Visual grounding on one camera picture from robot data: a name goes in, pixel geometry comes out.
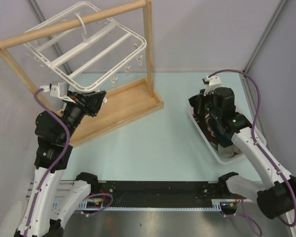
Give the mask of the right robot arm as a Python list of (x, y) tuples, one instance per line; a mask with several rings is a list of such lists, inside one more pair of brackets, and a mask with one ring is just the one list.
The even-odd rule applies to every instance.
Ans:
[(269, 219), (296, 211), (296, 176), (285, 169), (254, 133), (254, 126), (235, 106), (231, 88), (218, 87), (208, 94), (200, 90), (188, 100), (193, 117), (207, 131), (212, 131), (221, 146), (235, 145), (250, 161), (262, 186), (231, 172), (220, 177), (218, 193), (223, 198), (233, 194), (257, 203)]

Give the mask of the white plastic clip hanger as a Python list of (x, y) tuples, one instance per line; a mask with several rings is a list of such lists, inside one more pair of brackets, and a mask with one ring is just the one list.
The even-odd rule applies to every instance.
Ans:
[[(63, 37), (69, 35), (73, 31), (73, 29), (69, 29), (66, 31), (63, 31), (55, 36), (53, 36), (49, 41), (43, 43), (40, 46), (34, 47), (31, 45), (31, 43), (25, 43), (24, 46), (28, 48), (35, 57), (37, 57), (38, 60), (43, 62), (51, 71), (54, 71), (56, 74), (58, 74), (65, 82), (67, 82), (69, 85), (71, 85), (73, 88), (75, 88), (77, 91), (81, 93), (89, 93), (92, 91), (95, 91), (99, 88), (101, 84), (103, 84), (106, 80), (111, 79), (114, 77), (115, 73), (117, 73), (120, 69), (122, 69), (124, 66), (126, 66), (131, 60), (134, 58), (138, 58), (137, 61), (139, 64), (142, 64), (142, 52), (147, 47), (147, 41), (144, 37), (140, 36), (139, 34), (133, 32), (132, 30), (128, 29), (124, 25), (118, 23), (111, 17), (105, 19), (105, 26), (97, 31), (95, 34), (88, 36), (85, 24), (82, 24), (83, 33), (82, 33), (82, 42), (75, 46), (74, 48), (70, 49), (68, 52), (62, 54), (58, 58), (56, 58), (53, 61), (50, 61), (47, 59), (42, 52), (56, 44), (59, 40), (61, 40)], [(59, 67), (72, 59), (73, 57), (77, 56), (79, 53), (85, 51), (86, 49), (90, 48), (92, 45), (94, 45), (97, 41), (99, 41), (101, 38), (106, 36), (108, 33), (110, 33), (114, 29), (121, 29), (125, 32), (125, 34), (117, 39), (115, 42), (113, 42), (110, 46), (99, 52), (96, 56), (94, 56), (91, 60), (86, 62), (84, 65), (79, 67), (77, 70), (73, 71), (71, 74), (67, 75), (65, 74)], [(95, 64), (97, 61), (102, 59), (104, 56), (106, 56), (109, 52), (117, 48), (119, 45), (121, 45), (125, 40), (129, 38), (135, 38), (139, 41), (138, 44), (135, 45), (135, 49), (129, 53), (124, 59), (122, 59), (119, 63), (117, 63), (115, 66), (113, 66), (108, 72), (106, 72), (103, 76), (101, 76), (99, 79), (97, 79), (94, 83), (92, 83), (89, 86), (82, 86), (78, 84), (78, 82), (75, 80), (75, 78), (80, 75), (82, 72), (84, 72), (86, 69), (91, 67), (93, 64)]]

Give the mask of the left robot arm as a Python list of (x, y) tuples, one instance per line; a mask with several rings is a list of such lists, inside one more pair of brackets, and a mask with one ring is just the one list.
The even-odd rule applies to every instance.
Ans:
[(39, 100), (38, 95), (43, 91), (41, 88), (34, 93), (36, 102), (43, 108), (36, 118), (35, 177), (24, 217), (14, 234), (16, 237), (61, 237), (78, 205), (88, 197), (103, 195), (98, 177), (82, 172), (52, 212), (57, 188), (73, 149), (70, 139), (85, 116), (97, 116), (106, 92), (81, 94), (68, 91), (70, 101), (59, 116)]

